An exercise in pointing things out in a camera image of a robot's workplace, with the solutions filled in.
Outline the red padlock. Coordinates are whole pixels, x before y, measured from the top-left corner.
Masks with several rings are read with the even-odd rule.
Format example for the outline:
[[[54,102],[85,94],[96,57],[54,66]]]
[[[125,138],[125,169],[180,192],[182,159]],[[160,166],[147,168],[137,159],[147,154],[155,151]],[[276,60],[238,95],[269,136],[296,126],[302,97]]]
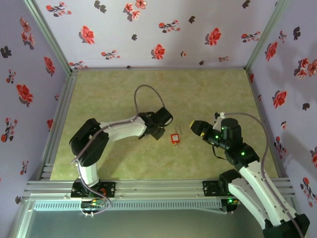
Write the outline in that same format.
[[[182,134],[181,127],[179,125],[175,126],[175,133],[171,135],[171,142],[174,145],[175,143],[180,143],[180,135]]]

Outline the thin aluminium frame rail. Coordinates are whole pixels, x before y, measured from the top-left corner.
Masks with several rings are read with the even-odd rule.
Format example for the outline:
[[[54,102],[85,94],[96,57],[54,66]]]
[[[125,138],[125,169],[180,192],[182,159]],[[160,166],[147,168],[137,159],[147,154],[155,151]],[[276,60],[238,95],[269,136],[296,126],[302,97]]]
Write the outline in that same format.
[[[148,70],[245,70],[245,67],[87,67],[72,69],[72,72],[85,71],[148,71]]]

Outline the wide aluminium frame rail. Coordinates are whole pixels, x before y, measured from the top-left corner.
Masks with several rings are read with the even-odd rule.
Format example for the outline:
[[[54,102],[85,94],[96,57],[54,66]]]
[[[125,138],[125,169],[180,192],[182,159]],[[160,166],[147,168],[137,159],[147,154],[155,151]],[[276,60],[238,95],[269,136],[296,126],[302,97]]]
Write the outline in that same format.
[[[174,199],[228,199],[234,195],[222,193],[219,197],[204,197],[202,181],[210,179],[137,179],[104,180],[116,183],[111,200],[174,200]],[[38,180],[27,182],[23,199],[71,199],[73,181]]]

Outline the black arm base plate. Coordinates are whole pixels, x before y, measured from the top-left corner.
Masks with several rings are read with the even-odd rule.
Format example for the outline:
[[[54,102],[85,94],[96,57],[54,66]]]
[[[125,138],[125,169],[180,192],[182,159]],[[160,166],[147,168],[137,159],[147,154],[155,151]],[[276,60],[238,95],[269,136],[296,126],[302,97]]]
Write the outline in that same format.
[[[99,183],[91,187],[91,189],[109,198],[114,198],[116,183],[113,181],[100,181]],[[95,198],[95,197],[101,197],[101,196],[91,192],[81,183],[81,181],[77,180],[72,185],[70,197],[71,198]]]
[[[219,187],[218,180],[202,181],[204,197],[222,196],[222,190]]]

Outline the aluminium frame post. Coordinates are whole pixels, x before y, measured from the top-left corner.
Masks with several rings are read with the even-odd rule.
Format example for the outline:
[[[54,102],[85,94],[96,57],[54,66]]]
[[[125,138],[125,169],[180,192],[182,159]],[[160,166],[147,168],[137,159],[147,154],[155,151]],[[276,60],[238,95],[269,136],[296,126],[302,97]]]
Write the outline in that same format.
[[[23,0],[26,7],[30,11],[31,15],[35,19],[40,31],[44,35],[46,41],[50,45],[51,49],[53,50],[55,56],[59,60],[60,64],[62,65],[63,69],[65,70],[67,75],[72,74],[72,69],[70,68],[67,59],[60,48],[60,45],[58,44],[53,32],[51,31],[47,21],[45,20],[43,14],[41,13],[37,3],[35,0]]]
[[[244,67],[244,69],[246,71],[249,71],[252,68],[258,55],[260,54],[261,49],[264,47],[266,40],[270,37],[272,30],[275,28],[275,25],[279,22],[279,19],[283,15],[283,11],[287,7],[289,1],[290,0],[278,0],[277,1],[277,4],[274,8],[274,11],[273,11],[268,23],[266,24],[266,26],[265,26],[265,28],[260,36],[260,39],[259,39],[258,43],[256,44],[256,47],[253,50],[246,66]]]

